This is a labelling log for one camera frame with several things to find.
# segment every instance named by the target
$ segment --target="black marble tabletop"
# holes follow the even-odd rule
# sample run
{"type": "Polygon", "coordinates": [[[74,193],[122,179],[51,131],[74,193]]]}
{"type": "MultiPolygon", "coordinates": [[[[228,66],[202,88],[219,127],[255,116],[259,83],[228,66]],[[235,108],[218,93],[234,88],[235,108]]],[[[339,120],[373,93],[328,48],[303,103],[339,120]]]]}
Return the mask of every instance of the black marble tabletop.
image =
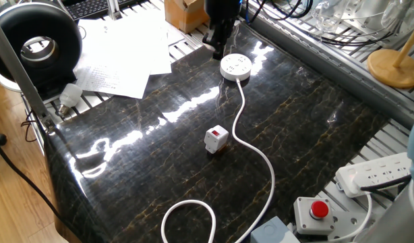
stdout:
{"type": "MultiPolygon", "coordinates": [[[[237,135],[261,149],[276,173],[262,222],[292,219],[298,196],[315,196],[381,128],[386,117],[308,68],[247,26],[236,27],[227,53],[253,63],[243,83],[246,108],[237,135]]],[[[215,242],[234,242],[268,197],[270,172],[231,136],[241,97],[205,48],[150,78],[142,100],[113,97],[48,135],[49,172],[59,210],[83,242],[161,242],[165,212],[203,200],[217,218],[215,242]],[[230,136],[219,154],[206,130],[230,136]]],[[[207,242],[211,219],[198,206],[176,209],[169,242],[207,242]]]]}

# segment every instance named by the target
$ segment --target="red emergency stop button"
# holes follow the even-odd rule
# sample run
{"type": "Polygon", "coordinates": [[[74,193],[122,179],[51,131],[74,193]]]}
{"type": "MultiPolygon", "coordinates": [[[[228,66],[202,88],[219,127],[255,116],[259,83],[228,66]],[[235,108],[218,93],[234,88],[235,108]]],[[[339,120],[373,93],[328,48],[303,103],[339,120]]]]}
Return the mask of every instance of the red emergency stop button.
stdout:
{"type": "Polygon", "coordinates": [[[310,207],[310,215],[314,219],[322,219],[328,214],[328,205],[323,201],[316,201],[310,207]]]}

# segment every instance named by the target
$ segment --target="white power cord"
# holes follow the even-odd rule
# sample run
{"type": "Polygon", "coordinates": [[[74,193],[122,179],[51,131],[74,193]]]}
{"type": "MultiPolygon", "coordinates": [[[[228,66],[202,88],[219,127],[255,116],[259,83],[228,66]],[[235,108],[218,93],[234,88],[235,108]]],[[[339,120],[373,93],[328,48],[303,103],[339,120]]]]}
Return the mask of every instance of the white power cord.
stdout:
{"type": "MultiPolygon", "coordinates": [[[[243,112],[244,108],[245,108],[245,95],[243,93],[243,89],[241,88],[240,85],[240,79],[236,78],[236,82],[237,85],[239,87],[240,90],[240,94],[241,94],[241,99],[242,99],[242,104],[241,104],[241,108],[239,113],[237,114],[237,116],[235,117],[234,120],[234,124],[233,124],[233,137],[234,139],[241,143],[242,145],[248,147],[249,149],[257,152],[259,155],[261,155],[261,157],[266,161],[268,168],[270,169],[270,174],[272,177],[272,186],[270,189],[270,195],[268,196],[267,202],[264,206],[264,208],[262,209],[261,213],[258,215],[258,217],[255,219],[255,221],[250,225],[249,229],[247,229],[247,231],[235,242],[235,243],[240,243],[242,242],[246,236],[248,236],[250,234],[250,232],[255,228],[255,226],[258,224],[258,222],[261,220],[262,216],[264,216],[265,212],[267,211],[268,205],[270,204],[272,198],[273,198],[273,193],[274,193],[274,185],[276,184],[276,180],[274,178],[274,170],[273,170],[273,166],[271,164],[271,162],[268,160],[267,156],[259,149],[257,149],[256,147],[250,145],[249,143],[243,141],[242,139],[238,138],[237,135],[235,135],[235,127],[237,125],[237,122],[239,121],[240,115],[243,112]]],[[[165,216],[162,220],[162,225],[160,227],[160,234],[162,236],[162,241],[164,243],[168,243],[167,241],[167,237],[165,236],[165,223],[167,222],[167,218],[170,215],[170,213],[176,209],[177,207],[180,207],[181,205],[186,205],[186,204],[198,204],[198,205],[202,205],[203,207],[207,208],[208,211],[210,212],[210,214],[212,215],[212,230],[210,232],[210,237],[208,239],[208,243],[213,243],[213,238],[214,238],[214,233],[216,231],[216,216],[214,215],[214,212],[212,210],[212,208],[210,206],[208,206],[206,203],[200,201],[200,200],[185,200],[185,201],[181,201],[175,205],[173,205],[166,213],[165,216]]],[[[369,207],[370,210],[372,210],[372,202],[370,201],[369,203],[369,207]]]]}
{"type": "Polygon", "coordinates": [[[181,205],[186,205],[186,204],[198,204],[198,205],[205,207],[210,212],[210,215],[212,216],[212,230],[210,231],[210,237],[208,238],[208,243],[213,243],[214,233],[216,231],[216,216],[214,215],[213,209],[210,206],[208,206],[208,204],[200,200],[181,201],[181,202],[174,204],[170,209],[168,209],[168,211],[165,213],[164,219],[162,220],[162,225],[160,226],[160,235],[162,236],[162,241],[164,243],[168,243],[167,237],[165,236],[165,223],[167,222],[168,216],[174,209],[176,209],[177,207],[180,207],[181,205]]]}
{"type": "Polygon", "coordinates": [[[329,242],[340,242],[342,240],[345,240],[347,238],[351,238],[353,236],[356,236],[357,234],[359,234],[361,231],[363,231],[364,227],[366,226],[366,224],[368,223],[369,219],[370,219],[370,215],[372,214],[372,197],[369,194],[366,194],[367,196],[367,201],[369,203],[368,208],[367,208],[367,215],[366,218],[364,219],[363,223],[360,225],[360,227],[358,227],[358,229],[356,229],[354,232],[350,233],[347,236],[343,236],[337,239],[332,239],[332,240],[328,240],[329,242]]]}

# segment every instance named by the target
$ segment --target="wooden stand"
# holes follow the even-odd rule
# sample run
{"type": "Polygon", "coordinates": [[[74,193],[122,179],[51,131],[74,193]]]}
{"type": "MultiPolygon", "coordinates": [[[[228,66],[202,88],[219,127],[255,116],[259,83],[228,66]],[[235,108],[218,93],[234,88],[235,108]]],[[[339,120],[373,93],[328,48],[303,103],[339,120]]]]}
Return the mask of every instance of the wooden stand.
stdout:
{"type": "Polygon", "coordinates": [[[401,52],[383,49],[370,54],[367,68],[378,81],[395,88],[414,87],[414,59],[408,52],[414,45],[414,32],[401,52]]]}

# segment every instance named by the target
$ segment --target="metal bracket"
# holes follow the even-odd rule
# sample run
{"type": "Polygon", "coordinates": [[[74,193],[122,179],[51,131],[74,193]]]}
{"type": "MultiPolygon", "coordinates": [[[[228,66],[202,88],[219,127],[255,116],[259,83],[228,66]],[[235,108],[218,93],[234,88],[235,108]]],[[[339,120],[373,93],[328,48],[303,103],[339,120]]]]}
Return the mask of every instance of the metal bracket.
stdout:
{"type": "Polygon", "coordinates": [[[0,58],[3,60],[6,68],[11,73],[13,79],[17,82],[21,91],[24,93],[31,108],[34,110],[39,120],[47,126],[53,128],[55,126],[51,115],[45,107],[38,91],[34,87],[23,65],[21,64],[11,44],[5,36],[5,33],[0,28],[0,58]]]}
{"type": "Polygon", "coordinates": [[[108,15],[112,20],[121,19],[121,12],[119,8],[119,2],[117,0],[107,0],[108,3],[108,15]]]}

